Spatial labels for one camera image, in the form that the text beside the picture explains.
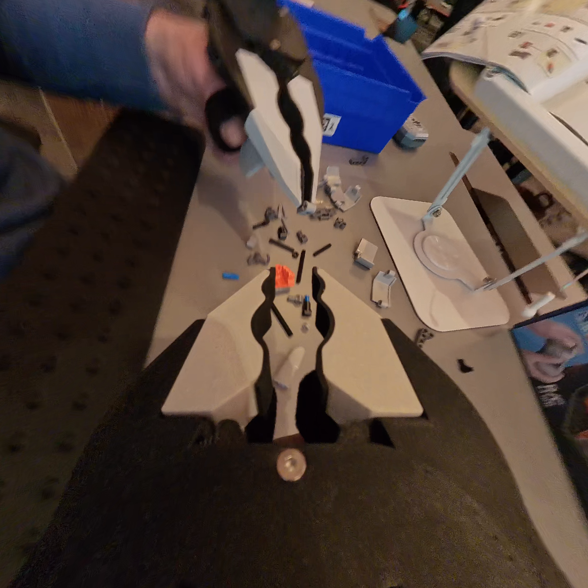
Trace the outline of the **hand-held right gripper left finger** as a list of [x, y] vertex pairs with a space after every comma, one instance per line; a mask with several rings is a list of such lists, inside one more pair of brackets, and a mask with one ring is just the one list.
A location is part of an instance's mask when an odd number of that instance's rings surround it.
[[193, 415], [243, 429], [272, 413], [275, 391], [269, 349], [275, 269], [266, 269], [206, 317], [161, 407], [166, 416]]

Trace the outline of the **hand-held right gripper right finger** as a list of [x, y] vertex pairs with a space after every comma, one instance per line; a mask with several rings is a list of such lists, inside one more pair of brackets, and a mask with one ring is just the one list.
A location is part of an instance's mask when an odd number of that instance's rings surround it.
[[312, 269], [320, 406], [337, 425], [423, 415], [381, 316], [324, 269]]

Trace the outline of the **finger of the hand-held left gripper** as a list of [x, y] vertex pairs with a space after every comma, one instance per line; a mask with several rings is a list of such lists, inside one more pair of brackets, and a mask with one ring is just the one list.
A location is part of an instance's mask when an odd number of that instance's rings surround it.
[[322, 150], [322, 115], [313, 83], [302, 75], [287, 85], [287, 125], [290, 143], [299, 164], [297, 205], [313, 203], [319, 183]]
[[240, 149], [240, 169], [250, 178], [267, 168], [299, 208], [303, 201], [302, 166], [277, 104], [277, 77], [260, 56], [243, 48], [237, 50], [236, 60], [252, 104], [245, 121], [247, 139]]

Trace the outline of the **person's left forearm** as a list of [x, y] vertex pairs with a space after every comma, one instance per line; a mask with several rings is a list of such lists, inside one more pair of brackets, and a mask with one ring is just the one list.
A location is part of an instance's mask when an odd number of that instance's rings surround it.
[[1, 79], [164, 111], [145, 32], [156, 1], [1, 1]]

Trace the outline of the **person's left hand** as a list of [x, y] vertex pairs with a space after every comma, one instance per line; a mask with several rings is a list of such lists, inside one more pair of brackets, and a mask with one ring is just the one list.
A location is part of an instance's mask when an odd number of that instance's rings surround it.
[[144, 45], [169, 113], [210, 139], [205, 104], [226, 84], [209, 60], [208, 37], [205, 22], [156, 9], [148, 19]]

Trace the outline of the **blue plastic bin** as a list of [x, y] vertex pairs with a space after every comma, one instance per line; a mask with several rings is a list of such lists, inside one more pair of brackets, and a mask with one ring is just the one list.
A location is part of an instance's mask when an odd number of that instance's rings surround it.
[[383, 37], [296, 1], [297, 20], [324, 100], [323, 143], [380, 153], [426, 99]]

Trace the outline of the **white pointed panel piece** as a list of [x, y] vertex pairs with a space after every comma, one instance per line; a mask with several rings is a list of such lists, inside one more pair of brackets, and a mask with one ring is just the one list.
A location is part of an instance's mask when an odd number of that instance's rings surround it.
[[304, 357], [304, 347], [298, 346], [291, 349], [287, 358], [285, 358], [273, 376], [273, 382], [278, 390], [286, 391], [291, 388]]

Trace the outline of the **black axle pin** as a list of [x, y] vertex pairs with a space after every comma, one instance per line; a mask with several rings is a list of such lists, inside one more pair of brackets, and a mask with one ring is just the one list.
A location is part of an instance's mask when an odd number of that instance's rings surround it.
[[283, 331], [285, 332], [285, 334], [287, 335], [287, 337], [292, 337], [293, 336], [293, 331], [290, 328], [290, 326], [288, 325], [288, 323], [285, 320], [285, 318], [283, 317], [283, 315], [280, 312], [280, 310], [275, 305], [275, 303], [272, 303], [271, 304], [270, 310], [271, 310], [273, 316], [275, 317], [275, 319], [277, 320], [278, 324], [280, 324], [280, 326], [283, 328]]

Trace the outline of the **grey electronic module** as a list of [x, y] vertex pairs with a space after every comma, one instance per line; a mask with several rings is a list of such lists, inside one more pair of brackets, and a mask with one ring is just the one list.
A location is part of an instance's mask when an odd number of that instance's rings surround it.
[[414, 116], [410, 116], [393, 135], [393, 142], [404, 150], [420, 148], [429, 138], [428, 130]]

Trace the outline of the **white book stand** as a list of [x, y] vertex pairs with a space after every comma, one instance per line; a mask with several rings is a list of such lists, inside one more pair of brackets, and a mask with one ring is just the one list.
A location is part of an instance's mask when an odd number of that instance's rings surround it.
[[[542, 100], [531, 96], [503, 71], [486, 68], [474, 83], [474, 97], [499, 123], [523, 141], [563, 184], [576, 209], [587, 210], [587, 79]], [[411, 303], [428, 327], [448, 332], [504, 325], [503, 284], [545, 263], [587, 238], [582, 231], [503, 279], [489, 277], [445, 202], [489, 143], [482, 129], [432, 203], [386, 196], [371, 200], [371, 211]]]

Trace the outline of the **scattered small black grey pieces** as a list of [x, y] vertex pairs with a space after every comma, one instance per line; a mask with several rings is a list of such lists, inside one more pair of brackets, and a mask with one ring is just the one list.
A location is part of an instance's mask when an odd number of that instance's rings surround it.
[[[341, 187], [346, 190], [350, 186], [360, 185], [362, 197], [366, 193], [366, 184], [345, 183], [341, 175]], [[292, 259], [299, 262], [297, 282], [302, 279], [303, 258], [317, 257], [334, 247], [335, 236], [349, 225], [350, 214], [358, 210], [357, 204], [341, 212], [334, 207], [330, 200], [330, 192], [319, 186], [316, 193], [316, 213], [313, 216], [298, 215], [297, 208], [286, 197], [278, 183], [270, 178], [269, 187], [272, 202], [264, 211], [263, 220], [252, 225], [253, 232], [264, 231], [269, 246], [278, 247], [285, 251]]]

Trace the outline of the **small dark teal box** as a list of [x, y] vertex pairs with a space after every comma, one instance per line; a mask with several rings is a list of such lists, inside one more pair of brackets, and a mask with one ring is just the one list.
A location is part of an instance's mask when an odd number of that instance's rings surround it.
[[393, 22], [381, 33], [382, 36], [397, 43], [405, 43], [416, 33], [418, 23], [413, 16], [416, 5], [402, 8]]

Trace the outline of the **blue toy cardboard box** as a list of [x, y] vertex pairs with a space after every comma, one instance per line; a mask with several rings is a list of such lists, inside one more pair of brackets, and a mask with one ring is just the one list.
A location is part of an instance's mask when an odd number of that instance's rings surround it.
[[535, 398], [587, 510], [587, 301], [511, 328]]

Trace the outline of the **open instruction booklet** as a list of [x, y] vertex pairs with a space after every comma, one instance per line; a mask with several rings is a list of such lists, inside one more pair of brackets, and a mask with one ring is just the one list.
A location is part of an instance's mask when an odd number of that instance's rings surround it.
[[540, 101], [587, 79], [587, 1], [484, 1], [422, 52], [505, 72]]

